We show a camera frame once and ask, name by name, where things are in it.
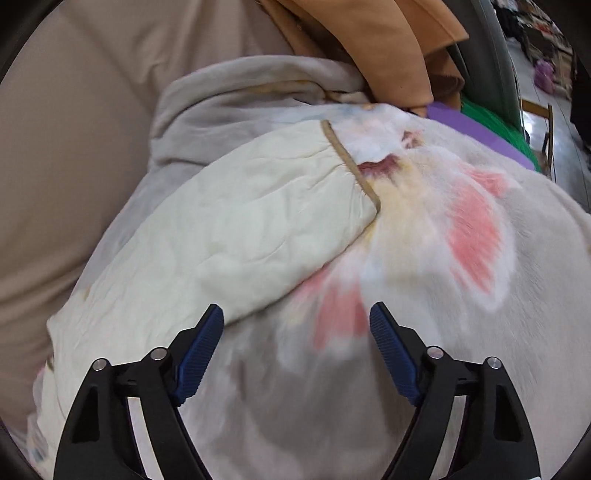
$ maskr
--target green object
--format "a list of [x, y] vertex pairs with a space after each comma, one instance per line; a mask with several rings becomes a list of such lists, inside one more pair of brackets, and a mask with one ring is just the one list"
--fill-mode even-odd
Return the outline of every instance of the green object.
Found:
[[462, 97], [462, 113], [472, 120], [487, 127], [488, 130], [496, 133], [506, 142], [513, 145], [517, 150], [523, 153], [534, 164], [535, 170], [541, 172], [538, 159], [531, 151], [530, 146], [525, 141], [522, 133], [512, 125], [505, 122], [500, 116], [487, 110], [483, 106], [477, 105], [466, 97]]

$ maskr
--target pink plastic bag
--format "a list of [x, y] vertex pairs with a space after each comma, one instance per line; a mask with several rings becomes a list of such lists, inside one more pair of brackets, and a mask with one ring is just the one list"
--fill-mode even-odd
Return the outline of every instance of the pink plastic bag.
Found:
[[554, 66], [546, 60], [535, 65], [534, 85], [550, 95], [554, 94]]

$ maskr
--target blue rubber fingertip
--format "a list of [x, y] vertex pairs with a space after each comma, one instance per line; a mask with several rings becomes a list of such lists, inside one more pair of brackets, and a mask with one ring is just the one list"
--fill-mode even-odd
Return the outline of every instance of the blue rubber fingertip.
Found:
[[197, 392], [203, 374], [223, 333], [223, 312], [216, 306], [209, 316], [187, 354], [178, 366], [177, 389], [173, 398], [178, 406]]
[[369, 328], [396, 385], [396, 390], [412, 405], [418, 406], [421, 392], [417, 385], [417, 369], [402, 341], [377, 304], [369, 312]]

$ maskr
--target brown trim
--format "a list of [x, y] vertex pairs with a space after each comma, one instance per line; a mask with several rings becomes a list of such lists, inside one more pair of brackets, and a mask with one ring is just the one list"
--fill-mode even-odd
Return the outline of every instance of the brown trim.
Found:
[[339, 138], [336, 136], [335, 131], [330, 126], [330, 122], [328, 120], [322, 120], [322, 121], [320, 121], [320, 125], [322, 125], [322, 131], [324, 132], [324, 136], [326, 137], [326, 139], [333, 146], [333, 148], [338, 153], [338, 155], [341, 158], [341, 160], [343, 161], [343, 163], [351, 171], [351, 173], [353, 175], [355, 175], [355, 178], [357, 179], [359, 186], [361, 186], [361, 189], [365, 192], [365, 194], [374, 203], [375, 209], [379, 213], [379, 210], [380, 210], [379, 197], [376, 195], [376, 193], [374, 192], [374, 189], [371, 187], [371, 185], [368, 183], [368, 181], [365, 180], [363, 175], [361, 175], [361, 172], [359, 171], [357, 164], [351, 158], [351, 155], [349, 155], [349, 152], [347, 152], [346, 148], [343, 146], [343, 144], [340, 142]]

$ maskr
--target floor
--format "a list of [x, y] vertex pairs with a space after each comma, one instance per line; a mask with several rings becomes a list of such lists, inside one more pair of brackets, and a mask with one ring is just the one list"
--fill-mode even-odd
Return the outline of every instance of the floor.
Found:
[[[534, 85], [534, 67], [521, 51], [519, 43], [507, 41], [509, 53], [513, 59], [521, 97], [540, 105], [550, 103], [554, 109], [554, 167], [556, 183], [589, 212], [591, 206], [591, 172], [588, 162], [591, 160], [583, 149], [583, 143], [576, 128], [570, 123], [570, 102], [563, 92], [558, 90], [548, 95]], [[524, 112], [524, 126], [530, 134], [530, 145], [540, 150], [547, 131], [544, 118]]]

